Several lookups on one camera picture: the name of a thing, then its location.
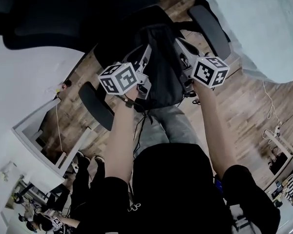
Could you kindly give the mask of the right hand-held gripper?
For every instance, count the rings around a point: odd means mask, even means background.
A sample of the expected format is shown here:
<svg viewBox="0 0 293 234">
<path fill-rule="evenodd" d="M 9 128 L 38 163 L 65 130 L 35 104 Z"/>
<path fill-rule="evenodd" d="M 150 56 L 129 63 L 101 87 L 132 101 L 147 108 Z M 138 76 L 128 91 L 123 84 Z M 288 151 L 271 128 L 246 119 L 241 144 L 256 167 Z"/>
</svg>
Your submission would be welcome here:
<svg viewBox="0 0 293 234">
<path fill-rule="evenodd" d="M 187 78 L 185 85 L 194 81 L 214 89 L 223 85 L 230 67 L 219 57 L 199 57 L 198 50 L 182 38 L 176 38 L 174 49 L 185 65 L 183 70 Z"/>
</svg>

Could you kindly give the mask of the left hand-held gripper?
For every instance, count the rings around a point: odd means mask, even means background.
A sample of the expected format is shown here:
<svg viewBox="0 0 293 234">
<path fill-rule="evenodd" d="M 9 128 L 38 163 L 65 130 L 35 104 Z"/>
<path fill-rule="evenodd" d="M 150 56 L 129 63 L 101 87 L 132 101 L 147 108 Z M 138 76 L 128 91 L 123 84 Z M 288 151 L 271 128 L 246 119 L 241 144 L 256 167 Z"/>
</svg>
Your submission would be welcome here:
<svg viewBox="0 0 293 234">
<path fill-rule="evenodd" d="M 151 52 L 150 44 L 140 45 L 123 58 L 123 63 L 117 62 L 104 69 L 98 79 L 106 93 L 120 96 L 135 87 L 139 91 L 138 98 L 147 99 L 151 83 L 143 71 Z"/>
</svg>

